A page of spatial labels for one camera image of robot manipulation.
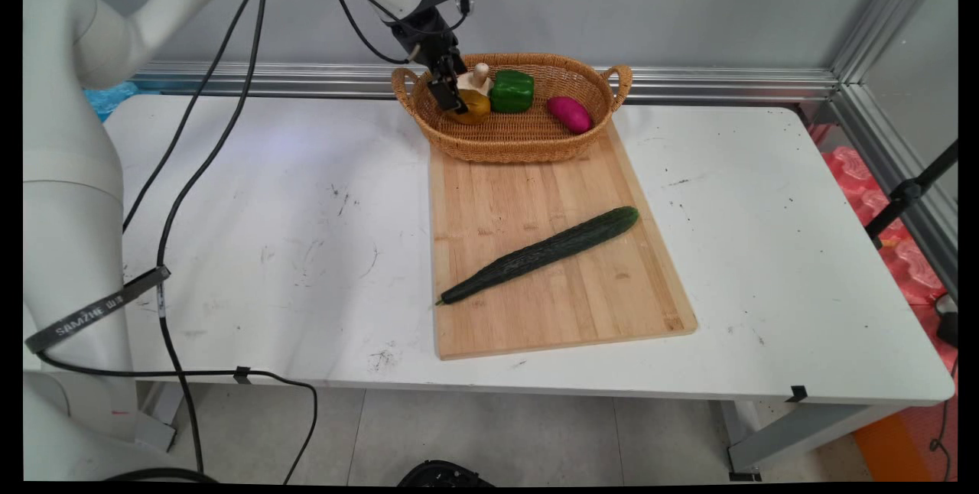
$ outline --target wicker basket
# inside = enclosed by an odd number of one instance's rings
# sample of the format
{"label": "wicker basket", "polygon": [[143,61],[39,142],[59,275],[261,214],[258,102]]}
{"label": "wicker basket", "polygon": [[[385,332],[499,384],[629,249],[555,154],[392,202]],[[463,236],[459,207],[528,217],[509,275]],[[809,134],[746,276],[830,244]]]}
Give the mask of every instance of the wicker basket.
{"label": "wicker basket", "polygon": [[[392,73],[395,95],[415,118],[431,145],[448,155],[468,161],[494,163],[548,162],[566,160],[584,152],[597,141],[612,112],[619,109],[629,94],[633,72],[629,66],[612,66],[598,73],[577,60],[556,54],[469,54],[463,57],[469,71],[479,62],[489,64],[489,76],[496,71],[518,70],[534,77],[534,103],[520,114],[489,114],[482,125],[462,125],[445,117],[427,82],[411,70],[398,68]],[[612,94],[608,79],[619,75],[619,92]],[[414,82],[409,92],[405,78]],[[573,135],[552,114],[546,103],[552,96],[572,96],[584,105],[594,127],[583,135]]]}

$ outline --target gray wall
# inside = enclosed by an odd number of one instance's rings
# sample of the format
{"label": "gray wall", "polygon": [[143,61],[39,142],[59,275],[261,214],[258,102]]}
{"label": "gray wall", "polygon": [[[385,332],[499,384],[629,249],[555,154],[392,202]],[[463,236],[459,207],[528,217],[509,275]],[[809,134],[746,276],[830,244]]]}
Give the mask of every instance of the gray wall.
{"label": "gray wall", "polygon": [[[924,0],[864,79],[922,165],[958,138],[958,0]],[[938,185],[958,200],[958,166]]]}
{"label": "gray wall", "polygon": [[[363,0],[347,0],[375,47],[402,49]],[[146,0],[106,0],[123,14]],[[209,60],[240,0],[213,0],[158,53]],[[465,52],[542,51],[592,64],[823,67],[867,0],[475,0],[457,34]],[[251,14],[254,17],[255,6]],[[444,10],[458,18],[454,7]],[[251,21],[227,58],[244,60]],[[336,0],[267,0],[262,62],[377,63]]]}

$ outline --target cable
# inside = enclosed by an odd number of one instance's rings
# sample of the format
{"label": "cable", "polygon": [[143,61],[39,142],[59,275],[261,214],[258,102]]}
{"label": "cable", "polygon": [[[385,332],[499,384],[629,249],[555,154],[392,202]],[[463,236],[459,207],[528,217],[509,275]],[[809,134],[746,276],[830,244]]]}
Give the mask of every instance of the cable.
{"label": "cable", "polygon": [[192,472],[192,470],[182,470],[179,467],[150,467],[146,470],[136,470],[135,472],[118,474],[106,479],[106,483],[118,483],[119,481],[133,480],[152,480],[152,479],[182,479],[192,483],[217,483],[203,473]]}
{"label": "cable", "polygon": [[[955,372],[958,371],[958,355],[955,355],[955,362],[951,365],[951,377],[955,378]],[[951,455],[948,453],[948,449],[945,449],[945,445],[942,444],[942,439],[945,438],[945,422],[948,420],[948,400],[942,403],[942,427],[938,431],[938,438],[931,439],[928,443],[928,451],[934,452],[941,448],[942,452],[945,453],[945,478],[942,479],[942,483],[948,483],[948,476],[951,474]]]}
{"label": "cable", "polygon": [[[36,354],[40,361],[45,362],[50,366],[55,366],[55,368],[66,369],[69,372],[77,373],[87,373],[87,375],[104,375],[107,378],[180,378],[181,376],[200,376],[200,375],[231,375],[234,376],[238,373],[237,369],[188,369],[184,372],[120,372],[112,371],[112,369],[94,369],[87,368],[86,366],[77,366],[74,364],[67,364],[67,362],[60,362],[56,359],[52,359],[44,353],[44,351]],[[296,460],[293,460],[293,465],[289,469],[289,474],[287,474],[286,479],[282,481],[282,484],[288,484],[289,479],[293,476],[293,472],[296,470],[296,466],[300,463],[300,459],[303,458],[303,453],[307,446],[309,445],[309,439],[312,438],[312,434],[316,429],[316,420],[318,418],[318,408],[319,408],[319,397],[316,394],[316,388],[309,383],[294,382],[291,379],[282,378],[282,376],[276,375],[276,373],[265,372],[262,369],[250,369],[248,375],[260,375],[263,378],[272,378],[276,382],[284,383],[285,385],[293,385],[297,387],[305,387],[309,389],[312,393],[312,422],[309,424],[309,432],[307,438],[303,442],[303,447],[300,448],[300,453],[296,456]]]}
{"label": "cable", "polygon": [[213,61],[210,62],[210,67],[207,68],[207,73],[203,75],[203,79],[200,80],[197,89],[194,91],[194,95],[190,99],[190,103],[187,104],[187,108],[184,110],[183,118],[181,118],[181,124],[177,126],[177,131],[174,133],[174,138],[171,139],[171,145],[168,146],[167,151],[164,153],[164,157],[160,159],[160,163],[157,163],[156,169],[147,178],[146,183],[143,183],[143,188],[140,188],[139,194],[133,201],[132,208],[129,208],[129,213],[126,214],[125,221],[122,222],[122,231],[125,232],[127,226],[132,221],[133,216],[136,215],[136,210],[139,209],[139,204],[143,202],[143,197],[146,197],[147,190],[150,190],[150,185],[153,184],[154,180],[157,180],[157,175],[160,174],[164,166],[167,165],[169,159],[171,159],[171,154],[174,153],[174,148],[177,145],[177,141],[181,139],[183,134],[184,126],[187,124],[187,120],[190,118],[190,113],[194,109],[194,105],[197,103],[197,99],[203,92],[203,88],[209,82],[210,77],[214,74],[214,70],[217,69],[217,64],[221,61],[221,57],[224,56],[224,50],[228,47],[228,41],[231,41],[231,34],[234,33],[235,26],[238,24],[238,20],[241,18],[242,13],[245,11],[245,6],[248,5],[249,0],[242,0],[241,5],[238,6],[238,11],[235,13],[234,18],[231,19],[231,25],[228,26],[227,33],[224,34],[224,41],[221,41],[221,47],[217,49],[217,55],[214,56]]}
{"label": "cable", "polygon": [[411,26],[411,24],[406,23],[406,21],[402,21],[401,19],[399,19],[399,17],[394,16],[394,13],[391,13],[390,10],[388,10],[387,8],[384,8],[384,6],[381,6],[381,3],[378,3],[376,0],[368,0],[368,2],[370,2],[372,5],[376,6],[378,8],[378,10],[380,10],[382,13],[385,13],[389,17],[391,17],[391,19],[394,20],[395,23],[398,24],[398,26],[401,26],[402,28],[405,28],[405,30],[414,31],[414,33],[416,33],[416,34],[423,34],[423,35],[441,35],[441,34],[450,33],[450,31],[455,31],[455,28],[458,28],[459,26],[462,26],[463,21],[466,21],[466,17],[468,16],[467,14],[463,13],[462,14],[462,17],[459,18],[459,21],[456,21],[456,23],[454,24],[454,26],[450,26],[448,28],[445,28],[444,30],[441,30],[441,31],[424,31],[424,30],[419,30],[419,28],[413,27],[413,26]]}
{"label": "cable", "polygon": [[[216,57],[214,57],[213,62],[211,62],[210,68],[207,69],[206,75],[200,81],[198,89],[195,90],[195,93],[192,96],[191,101],[188,103],[188,106],[184,111],[183,118],[181,119],[181,124],[177,127],[177,131],[174,134],[174,138],[171,139],[171,144],[168,146],[167,151],[164,153],[164,156],[162,156],[162,159],[160,160],[160,163],[158,163],[156,169],[153,170],[153,173],[150,174],[150,177],[147,179],[146,183],[144,183],[143,188],[141,188],[139,194],[137,195],[136,199],[133,202],[132,208],[130,208],[129,213],[126,215],[125,221],[123,221],[123,226],[122,226],[123,232],[125,231],[127,226],[129,226],[129,223],[132,221],[133,216],[135,216],[135,213],[139,208],[140,203],[143,201],[143,198],[146,195],[147,191],[149,190],[151,184],[154,183],[154,180],[156,180],[157,175],[160,174],[162,168],[168,162],[168,159],[171,156],[172,152],[174,152],[174,147],[176,146],[176,143],[179,141],[179,138],[181,138],[183,129],[185,128],[186,122],[190,117],[191,111],[193,110],[193,107],[196,104],[198,97],[203,92],[203,88],[207,85],[207,82],[209,82],[210,77],[213,75],[213,72],[216,71],[217,64],[220,62],[221,57],[223,57],[224,50],[227,48],[228,41],[230,41],[231,34],[234,32],[234,28],[235,26],[237,26],[238,20],[241,18],[241,15],[244,12],[244,9],[247,6],[248,2],[249,0],[242,0],[242,4],[239,6],[238,11],[235,13],[234,18],[231,21],[231,25],[228,27],[228,31],[225,34],[223,42],[221,42]],[[389,12],[389,10],[385,9],[385,7],[382,7],[381,4],[378,3],[376,0],[368,0],[368,2],[371,2],[379,10],[381,10],[389,17],[391,17],[396,24],[399,24],[399,26],[405,28],[405,30],[414,31],[414,33],[417,34],[439,35],[439,34],[448,33],[448,31],[453,31],[455,30],[455,28],[461,26],[463,21],[465,21],[467,17],[467,14],[463,13],[459,21],[456,24],[454,24],[454,26],[445,28],[445,30],[442,31],[423,31],[423,30],[418,30],[418,28],[414,28],[410,26],[410,24],[405,23],[405,21],[402,21],[401,19],[398,19],[398,17],[394,16],[394,14]],[[378,52],[377,49],[374,48],[374,46],[371,45],[369,41],[367,41],[367,38],[364,37],[363,33],[361,33],[360,28],[356,24],[356,21],[353,20],[352,14],[350,14],[349,7],[346,6],[345,0],[340,0],[340,6],[343,7],[343,12],[345,12],[347,20],[350,21],[350,26],[352,26],[353,30],[357,33],[357,37],[359,37],[360,40],[371,51],[374,52],[374,54],[376,54],[378,57],[384,60],[387,60],[388,62],[392,62],[395,64],[407,64],[409,62],[410,59],[395,60],[392,58],[388,58],[387,56],[382,55],[382,53]],[[236,122],[238,122],[238,117],[239,115],[241,115],[242,108],[244,108],[245,100],[248,97],[249,89],[251,89],[252,77],[255,75],[256,58],[258,58],[258,52],[259,52],[259,41],[260,38],[262,38],[263,20],[265,20],[265,0],[259,0],[259,12],[255,18],[255,34],[254,37],[252,37],[252,52],[251,52],[251,56],[249,56],[248,72],[245,75],[245,83],[244,86],[242,87],[242,93],[241,96],[239,97],[238,105],[237,107],[235,107],[235,111],[232,114],[232,117],[229,120],[227,127],[224,128],[224,132],[221,134],[220,139],[218,139],[216,145],[214,145],[209,155],[207,155],[207,159],[205,160],[205,162],[203,162],[202,165],[198,167],[198,170],[196,170],[193,176],[189,179],[189,181],[187,181],[187,183],[182,188],[181,193],[177,195],[174,204],[171,205],[171,211],[167,216],[167,221],[165,221],[164,223],[164,230],[162,230],[160,245],[158,246],[158,250],[157,250],[157,265],[164,264],[165,253],[167,253],[167,242],[169,240],[169,233],[171,233],[171,229],[172,226],[174,226],[174,220],[176,218],[177,211],[179,210],[179,208],[181,208],[181,204],[183,203],[184,198],[187,196],[187,194],[189,194],[190,190],[192,190],[197,180],[199,180],[200,177],[203,176],[203,173],[206,172],[207,168],[210,166],[211,162],[213,162],[214,158],[216,158],[217,153],[220,152],[221,148],[223,148],[224,142],[227,141],[227,138],[228,136],[231,135],[231,131],[232,129],[234,129]],[[167,347],[169,358],[171,358],[171,362],[172,364],[174,364],[175,372],[143,372],[140,373],[140,375],[137,375],[137,372],[99,371],[98,369],[85,369],[82,366],[72,366],[72,365],[64,364],[64,362],[56,362],[48,358],[43,353],[38,353],[38,357],[41,358],[42,361],[48,362],[48,364],[52,366],[59,366],[60,368],[63,369],[71,369],[71,371],[74,372],[90,373],[90,375],[127,376],[127,378],[137,378],[137,376],[141,376],[141,378],[149,378],[149,376],[176,376],[176,378],[178,378],[179,382],[181,383],[181,390],[183,391],[183,395],[187,400],[187,410],[188,410],[188,414],[190,415],[190,424],[191,424],[191,431],[194,438],[194,451],[197,460],[198,473],[203,474],[203,451],[202,448],[200,448],[200,432],[198,428],[197,411],[194,406],[193,396],[191,395],[190,386],[187,383],[186,377],[189,375],[215,375],[216,373],[214,371],[210,371],[210,372],[183,371],[181,366],[181,361],[179,361],[179,358],[177,357],[174,344],[172,343],[171,340],[171,335],[169,334],[167,317],[165,316],[165,302],[164,302],[164,297],[162,297],[162,286],[158,286],[158,306],[160,306],[160,308],[158,308],[158,313],[160,313],[161,335],[162,337],[164,337],[164,344]],[[219,371],[217,375],[234,375],[234,373],[235,373],[234,371],[231,372]],[[293,474],[294,470],[296,470],[298,460],[301,458],[301,455],[303,455],[303,452],[305,451],[305,447],[307,447],[309,439],[311,439],[312,431],[315,428],[315,424],[316,424],[315,389],[311,385],[305,385],[305,383],[291,382],[291,380],[289,379],[279,378],[278,375],[273,375],[273,373],[271,372],[252,372],[252,373],[255,373],[256,375],[270,376],[270,378],[277,379],[283,383],[287,383],[287,385],[307,386],[312,391],[312,393],[314,393],[314,423],[312,424],[311,430],[309,431],[309,435],[307,435],[307,439],[305,439],[303,448],[301,448],[301,451],[298,454],[297,459],[293,462],[293,466],[291,466],[289,470],[289,474],[286,476],[285,483],[289,483],[291,474]]]}
{"label": "cable", "polygon": [[171,212],[167,215],[167,222],[164,223],[164,232],[160,236],[160,247],[157,249],[157,266],[162,267],[164,265],[164,257],[167,254],[167,240],[171,237],[171,229],[174,228],[174,219],[176,218],[177,211],[181,208],[181,204],[187,194],[189,194],[191,188],[197,183],[200,176],[203,176],[203,172],[210,167],[211,162],[217,157],[217,153],[221,152],[221,148],[224,146],[224,142],[227,141],[228,135],[231,135],[231,129],[235,128],[235,124],[238,122],[238,117],[242,113],[242,108],[245,107],[245,99],[248,97],[248,91],[252,87],[252,76],[255,75],[255,63],[258,61],[259,55],[259,41],[262,39],[262,20],[265,19],[265,0],[259,0],[259,13],[255,18],[255,35],[252,37],[252,55],[249,56],[248,62],[248,72],[245,73],[245,85],[242,87],[241,96],[238,97],[238,106],[235,107],[235,112],[231,115],[231,119],[228,121],[227,127],[224,128],[224,132],[221,132],[221,138],[217,139],[216,145],[207,154],[207,159],[203,160],[200,167],[196,170],[190,180],[184,185],[183,190],[179,193],[174,200],[174,205],[171,205]]}
{"label": "cable", "polygon": [[171,358],[171,362],[174,363],[174,369],[179,373],[177,380],[181,382],[181,390],[183,391],[184,399],[187,401],[187,414],[190,416],[190,432],[194,438],[194,459],[197,461],[197,473],[203,474],[203,448],[200,447],[200,428],[197,424],[197,408],[194,407],[194,397],[190,394],[190,386],[187,383],[187,378],[182,373],[181,359],[178,359],[177,352],[174,350],[174,341],[171,340],[171,331],[167,327],[166,317],[160,317],[160,333],[164,337],[164,345],[167,347],[167,354]]}
{"label": "cable", "polygon": [[407,58],[405,60],[398,60],[395,58],[391,58],[387,55],[384,55],[380,51],[378,51],[378,49],[374,48],[374,45],[371,45],[370,41],[367,41],[367,37],[364,37],[364,34],[360,33],[360,27],[357,26],[356,20],[353,20],[353,16],[352,14],[350,14],[350,9],[346,8],[346,0],[339,0],[339,2],[340,2],[340,7],[343,7],[343,13],[346,14],[346,19],[350,22],[350,27],[353,27],[353,30],[356,31],[357,33],[357,37],[360,37],[360,40],[365,45],[367,45],[367,48],[369,48],[370,51],[373,52],[375,56],[377,56],[381,60],[384,60],[385,62],[391,62],[392,64],[408,64],[411,62],[412,58]]}
{"label": "cable", "polygon": [[[210,163],[213,162],[214,157],[217,156],[217,152],[220,151],[221,146],[224,146],[224,141],[227,141],[228,135],[231,134],[231,129],[234,128],[236,122],[238,122],[238,115],[241,115],[242,107],[245,106],[245,99],[248,96],[249,87],[252,85],[252,75],[255,73],[255,62],[256,57],[258,57],[259,52],[259,40],[262,38],[262,21],[265,20],[265,0],[259,0],[259,13],[255,16],[255,35],[252,37],[252,56],[249,58],[248,73],[245,75],[245,86],[242,88],[241,97],[238,99],[238,107],[235,109],[234,114],[231,115],[231,120],[228,122],[227,127],[224,128],[224,132],[221,134],[221,138],[218,139],[214,149],[211,149],[210,155],[207,156],[205,162],[200,165],[198,170],[193,174],[189,181],[184,185],[183,190],[179,193],[174,201],[174,205],[171,206],[171,212],[167,216],[167,222],[164,224],[164,231],[160,237],[160,248],[157,250],[157,265],[164,265],[164,255],[167,253],[167,240],[171,234],[171,228],[174,225],[174,218],[177,214],[177,210],[181,208],[183,199],[190,192],[191,188],[197,182],[198,178],[202,176],[203,172],[207,170]],[[157,286],[158,293],[158,313],[160,313],[160,333],[164,337],[164,345],[167,347],[167,354],[171,358],[172,364],[174,364],[174,369],[177,372],[177,378],[181,382],[181,390],[183,395],[187,400],[187,413],[190,415],[190,429],[194,438],[194,455],[197,459],[197,470],[198,473],[203,473],[203,450],[200,448],[200,429],[198,428],[197,422],[197,410],[194,407],[194,397],[190,392],[190,386],[187,383],[187,379],[183,375],[183,369],[181,368],[181,359],[177,357],[176,350],[174,348],[174,342],[171,341],[171,333],[169,333],[169,328],[167,326],[167,309],[165,309],[164,296],[162,296],[162,285]]]}
{"label": "cable", "polygon": [[[223,58],[224,50],[225,48],[227,48],[228,41],[231,40],[231,34],[234,32],[234,28],[235,26],[237,26],[238,20],[241,18],[241,15],[244,12],[245,6],[248,4],[248,2],[249,0],[242,0],[241,5],[238,7],[238,11],[235,13],[234,18],[231,20],[231,25],[228,27],[227,33],[224,34],[224,41],[221,41],[221,47],[218,48],[217,55],[214,56],[214,59],[213,61],[211,61],[209,68],[207,68],[207,72],[205,73],[205,76],[203,76],[203,79],[200,80],[199,86],[194,91],[194,95],[191,97],[190,102],[187,104],[187,108],[184,110],[183,118],[181,118],[181,124],[177,126],[177,131],[174,133],[174,138],[171,139],[171,144],[168,146],[167,151],[164,153],[164,156],[162,156],[160,163],[157,163],[156,169],[154,169],[153,173],[150,174],[150,177],[147,178],[146,183],[143,183],[143,188],[140,189],[139,194],[137,194],[136,199],[133,201],[132,208],[130,208],[129,213],[126,214],[125,221],[122,222],[123,232],[126,231],[126,229],[129,227],[129,223],[132,222],[133,216],[136,215],[136,210],[139,209],[140,204],[143,202],[143,198],[146,197],[146,192],[150,190],[150,185],[153,184],[155,180],[157,180],[157,176],[160,174],[161,170],[164,169],[165,164],[168,162],[169,158],[171,158],[171,154],[174,153],[174,149],[177,145],[177,141],[181,139],[181,135],[183,134],[183,129],[187,124],[187,120],[190,118],[190,113],[194,109],[194,105],[197,103],[198,97],[200,97],[200,94],[203,92],[203,88],[207,85],[207,82],[209,82],[211,76],[214,74],[214,70],[216,70],[217,64],[220,62],[221,58]],[[346,19],[350,22],[350,26],[353,27],[353,30],[356,32],[357,37],[359,37],[361,42],[363,42],[364,45],[366,45],[367,48],[369,48],[371,52],[373,52],[378,58],[390,62],[392,64],[409,64],[410,62],[412,62],[412,60],[414,60],[415,56],[417,56],[418,52],[421,50],[419,45],[415,45],[415,49],[412,51],[411,55],[408,56],[408,58],[405,60],[398,60],[382,54],[380,51],[377,51],[377,49],[374,48],[374,45],[371,45],[370,42],[367,41],[367,38],[364,37],[364,34],[361,33],[360,26],[357,26],[356,20],[353,20],[353,16],[352,14],[350,14],[350,10],[346,6],[346,0],[339,0],[339,2],[340,2],[340,6],[343,7],[343,13],[346,14]],[[442,31],[423,31],[423,30],[418,30],[418,28],[413,28],[412,26],[410,26],[410,24],[405,23],[405,21],[399,20],[398,17],[394,16],[394,14],[391,13],[391,11],[389,11],[388,9],[385,9],[385,7],[382,7],[381,4],[378,3],[376,0],[368,0],[368,2],[371,2],[379,10],[381,10],[389,17],[394,19],[396,23],[400,24],[403,28],[406,28],[406,30],[415,31],[415,33],[419,33],[419,34],[429,34],[429,35],[446,34],[448,33],[448,31],[454,31],[455,28],[461,26],[463,21],[465,21],[465,19],[467,18],[467,15],[463,14],[462,17],[459,19],[459,21],[456,21],[454,26],[451,26],[450,28],[445,28],[445,30]]]}

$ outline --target bell pepper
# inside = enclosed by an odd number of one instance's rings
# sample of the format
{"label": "bell pepper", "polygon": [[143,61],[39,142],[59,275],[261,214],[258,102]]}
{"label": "bell pepper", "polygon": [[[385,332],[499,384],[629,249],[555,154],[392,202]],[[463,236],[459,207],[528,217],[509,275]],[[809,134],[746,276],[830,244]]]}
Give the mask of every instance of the bell pepper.
{"label": "bell pepper", "polygon": [[534,101],[534,78],[516,70],[496,72],[496,82],[489,91],[494,112],[513,114],[525,112]]}

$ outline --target white table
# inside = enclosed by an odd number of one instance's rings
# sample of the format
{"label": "white table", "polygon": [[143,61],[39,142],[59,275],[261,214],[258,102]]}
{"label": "white table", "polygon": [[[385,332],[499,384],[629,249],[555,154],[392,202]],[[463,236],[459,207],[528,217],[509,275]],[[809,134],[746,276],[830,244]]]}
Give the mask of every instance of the white table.
{"label": "white table", "polygon": [[[136,96],[109,118],[126,209],[187,101]],[[200,98],[125,235],[126,279],[153,267],[172,200],[234,106]],[[251,98],[169,241],[168,320],[184,368],[251,366],[329,386],[735,402],[784,401],[805,386],[805,403],[821,404],[755,434],[748,404],[725,405],[738,470],[952,396],[797,115],[625,106],[615,123],[695,333],[441,361],[429,146],[412,118],[392,101]],[[153,292],[125,312],[135,368],[169,369]],[[24,366],[38,367],[27,352]]]}

